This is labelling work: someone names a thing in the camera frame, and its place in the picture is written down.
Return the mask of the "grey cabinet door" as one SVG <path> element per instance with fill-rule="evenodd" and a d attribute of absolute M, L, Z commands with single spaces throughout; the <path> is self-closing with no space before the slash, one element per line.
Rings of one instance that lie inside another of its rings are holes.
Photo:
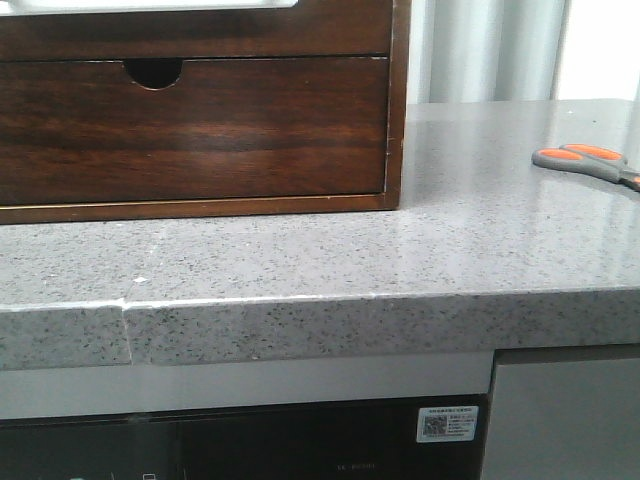
<path fill-rule="evenodd" d="M 484 479 L 636 479 L 636 345 L 495 356 Z"/>

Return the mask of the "white tray on cabinet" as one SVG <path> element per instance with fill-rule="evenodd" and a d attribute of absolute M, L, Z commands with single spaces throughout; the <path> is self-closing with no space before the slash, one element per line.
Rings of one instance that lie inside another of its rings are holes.
<path fill-rule="evenodd" d="M 7 0 L 1 16 L 292 8 L 297 0 Z"/>

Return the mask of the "white curtain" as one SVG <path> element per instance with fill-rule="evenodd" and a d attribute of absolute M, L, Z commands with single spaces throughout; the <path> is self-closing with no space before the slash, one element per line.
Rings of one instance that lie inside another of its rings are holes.
<path fill-rule="evenodd" d="M 414 1 L 407 101 L 549 100 L 569 1 Z"/>

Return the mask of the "dark wooden drawer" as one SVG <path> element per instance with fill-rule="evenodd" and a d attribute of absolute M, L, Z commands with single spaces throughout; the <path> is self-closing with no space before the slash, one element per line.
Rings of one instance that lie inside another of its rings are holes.
<path fill-rule="evenodd" d="M 186 60 L 160 90 L 121 62 L 1 67 L 5 205 L 376 193 L 383 58 Z"/>

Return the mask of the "dark wooden drawer cabinet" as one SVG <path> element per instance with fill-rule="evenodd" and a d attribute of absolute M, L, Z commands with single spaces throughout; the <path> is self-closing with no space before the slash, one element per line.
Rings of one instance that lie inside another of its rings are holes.
<path fill-rule="evenodd" d="M 292 8 L 1 16 L 1 67 L 121 62 L 138 85 L 175 84 L 186 60 L 383 58 L 388 63 L 384 182 L 376 193 L 5 205 L 5 224 L 392 210 L 398 206 L 411 5 L 298 1 Z"/>

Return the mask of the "white QR code sticker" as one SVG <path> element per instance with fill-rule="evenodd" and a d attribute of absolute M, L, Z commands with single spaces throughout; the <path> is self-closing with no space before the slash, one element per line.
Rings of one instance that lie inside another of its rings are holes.
<path fill-rule="evenodd" d="M 420 408 L 417 443 L 468 442 L 475 438 L 478 406 Z"/>

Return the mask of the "black built-in appliance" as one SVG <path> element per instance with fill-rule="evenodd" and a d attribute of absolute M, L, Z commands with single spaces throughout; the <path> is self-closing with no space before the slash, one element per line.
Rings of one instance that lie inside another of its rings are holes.
<path fill-rule="evenodd" d="M 475 438 L 417 443 L 420 408 L 478 406 Z M 5 420 L 5 479 L 476 479 L 483 394 Z"/>

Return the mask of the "grey orange scissors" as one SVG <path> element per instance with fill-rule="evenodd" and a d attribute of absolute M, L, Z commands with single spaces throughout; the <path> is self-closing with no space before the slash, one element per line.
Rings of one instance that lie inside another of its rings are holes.
<path fill-rule="evenodd" d="M 616 151 L 587 144 L 565 144 L 544 148 L 532 154 L 539 167 L 579 173 L 639 191 L 639 172 L 628 165 L 626 157 Z"/>

